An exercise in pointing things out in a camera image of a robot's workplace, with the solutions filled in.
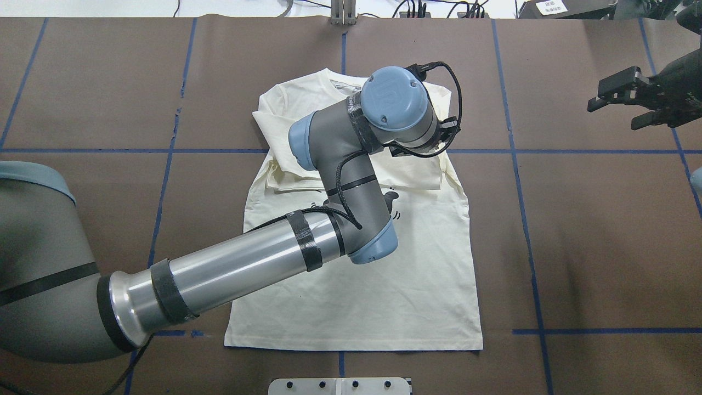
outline white wall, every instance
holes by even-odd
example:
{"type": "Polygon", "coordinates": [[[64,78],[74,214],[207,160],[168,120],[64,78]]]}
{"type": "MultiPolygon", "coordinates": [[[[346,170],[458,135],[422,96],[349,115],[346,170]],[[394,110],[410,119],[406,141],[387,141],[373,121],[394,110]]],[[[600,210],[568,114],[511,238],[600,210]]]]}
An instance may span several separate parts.
{"type": "MultiPolygon", "coordinates": [[[[329,0],[315,0],[329,5],[329,0]]],[[[374,13],[389,18],[400,0],[357,0],[358,13],[374,13]]],[[[524,0],[517,0],[521,8],[524,0]]],[[[0,16],[52,17],[170,17],[177,0],[0,0],[0,16]]],[[[180,0],[177,16],[194,17],[209,13],[227,16],[278,16],[287,6],[286,0],[180,0]]],[[[445,18],[451,4],[429,1],[427,11],[433,18],[445,18]]],[[[489,0],[485,9],[492,18],[514,18],[514,0],[489,0]]],[[[465,11],[458,6],[456,11],[465,11]]],[[[296,0],[289,16],[329,15],[328,8],[296,0]]]]}

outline blue joint cap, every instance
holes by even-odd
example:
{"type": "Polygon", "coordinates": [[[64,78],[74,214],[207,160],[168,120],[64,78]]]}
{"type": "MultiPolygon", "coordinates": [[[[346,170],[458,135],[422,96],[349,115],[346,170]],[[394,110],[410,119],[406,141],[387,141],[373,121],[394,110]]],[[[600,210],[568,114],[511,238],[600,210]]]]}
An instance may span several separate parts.
{"type": "Polygon", "coordinates": [[[316,170],[310,155],[310,125],[312,124],[312,114],[300,119],[290,126],[288,132],[288,144],[293,155],[298,160],[298,164],[305,170],[316,170]]]}
{"type": "Polygon", "coordinates": [[[417,125],[428,106],[424,86],[402,67],[379,69],[361,90],[363,114],[374,126],[386,131],[403,131],[417,125]]]}
{"type": "Polygon", "coordinates": [[[692,173],[690,183],[692,184],[692,188],[695,188],[695,191],[697,191],[697,195],[702,198],[702,167],[692,173]]]}
{"type": "Polygon", "coordinates": [[[392,225],[392,219],[388,224],[378,232],[373,240],[366,243],[365,246],[349,254],[351,262],[356,265],[367,264],[380,258],[390,255],[397,249],[397,234],[395,227],[392,225]]]}
{"type": "Polygon", "coordinates": [[[71,195],[66,180],[58,171],[39,163],[0,161],[0,179],[17,180],[45,186],[68,196],[76,204],[76,198],[71,195]]]}

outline metal plate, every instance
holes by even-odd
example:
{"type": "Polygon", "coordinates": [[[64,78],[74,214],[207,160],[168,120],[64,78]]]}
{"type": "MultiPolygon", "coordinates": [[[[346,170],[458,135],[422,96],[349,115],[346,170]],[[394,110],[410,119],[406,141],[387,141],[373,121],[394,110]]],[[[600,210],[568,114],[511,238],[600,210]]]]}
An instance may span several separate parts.
{"type": "Polygon", "coordinates": [[[402,377],[276,379],[268,395],[411,395],[412,380],[402,377]]]}

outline black velcro strap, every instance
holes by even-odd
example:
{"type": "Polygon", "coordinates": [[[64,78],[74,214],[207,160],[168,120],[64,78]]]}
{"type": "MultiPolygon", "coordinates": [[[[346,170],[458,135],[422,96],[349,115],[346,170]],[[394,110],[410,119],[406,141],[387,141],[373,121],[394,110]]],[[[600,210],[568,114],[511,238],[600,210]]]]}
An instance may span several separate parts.
{"type": "MultiPolygon", "coordinates": [[[[356,181],[345,183],[344,185],[341,186],[341,190],[347,191],[351,188],[356,188],[357,186],[361,186],[365,183],[369,183],[369,182],[375,181],[377,179],[378,179],[378,177],[376,177],[375,174],[372,174],[372,175],[364,177],[362,179],[357,179],[356,181]]],[[[337,193],[339,193],[339,191],[336,188],[332,188],[326,192],[326,195],[331,197],[331,196],[336,195],[337,193]]]]}
{"type": "Polygon", "coordinates": [[[151,266],[151,284],[156,300],[166,319],[173,325],[182,324],[199,317],[190,311],[173,279],[168,259],[151,266]]]}
{"type": "Polygon", "coordinates": [[[376,134],[371,129],[371,123],[363,115],[361,109],[361,93],[357,92],[346,98],[346,108],[349,113],[349,120],[353,126],[358,140],[361,142],[361,147],[368,154],[378,153],[383,150],[383,144],[380,143],[376,134]]]}
{"type": "Polygon", "coordinates": [[[19,284],[16,287],[9,288],[0,292],[0,306],[5,306],[12,302],[36,295],[40,292],[56,288],[61,285],[70,283],[99,273],[98,265],[95,262],[69,268],[58,273],[50,274],[36,280],[28,281],[24,284],[19,284]]]}
{"type": "Polygon", "coordinates": [[[336,233],[336,240],[339,241],[339,255],[346,255],[346,246],[344,245],[344,237],[341,236],[341,230],[339,229],[339,223],[336,221],[336,217],[332,213],[326,213],[329,215],[329,222],[331,222],[331,227],[334,228],[334,233],[336,233]]]}
{"type": "Polygon", "coordinates": [[[97,297],[100,320],[102,321],[102,326],[105,328],[105,332],[107,332],[107,336],[112,340],[112,343],[114,343],[118,349],[128,353],[136,350],[136,347],[134,347],[124,335],[124,332],[122,332],[117,322],[117,317],[114,316],[112,298],[110,298],[110,276],[112,276],[112,274],[100,277],[100,280],[98,280],[97,297]]]}
{"type": "Polygon", "coordinates": [[[297,210],[285,214],[285,217],[288,219],[290,227],[292,227],[293,233],[295,233],[295,238],[298,240],[300,251],[303,253],[303,258],[305,259],[307,271],[321,268],[322,251],[317,246],[317,242],[314,241],[312,229],[310,229],[310,225],[307,223],[303,212],[297,210]]]}

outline white t-shirt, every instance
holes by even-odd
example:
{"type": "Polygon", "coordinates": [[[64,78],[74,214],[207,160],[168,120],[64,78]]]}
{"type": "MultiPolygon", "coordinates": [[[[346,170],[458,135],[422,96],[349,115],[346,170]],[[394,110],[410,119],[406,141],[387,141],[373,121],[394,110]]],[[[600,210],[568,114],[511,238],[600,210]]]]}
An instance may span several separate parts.
{"type": "MultiPolygon", "coordinates": [[[[278,84],[253,113],[270,151],[249,190],[244,230],[322,205],[319,173],[302,169],[287,133],[298,119],[344,100],[365,78],[322,70],[278,84]]],[[[451,92],[425,84],[439,119],[451,92]]],[[[225,345],[307,351],[482,349],[470,251],[468,199],[443,153],[425,159],[372,155],[392,200],[399,247],[365,265],[326,263],[232,303],[225,345]]]]}

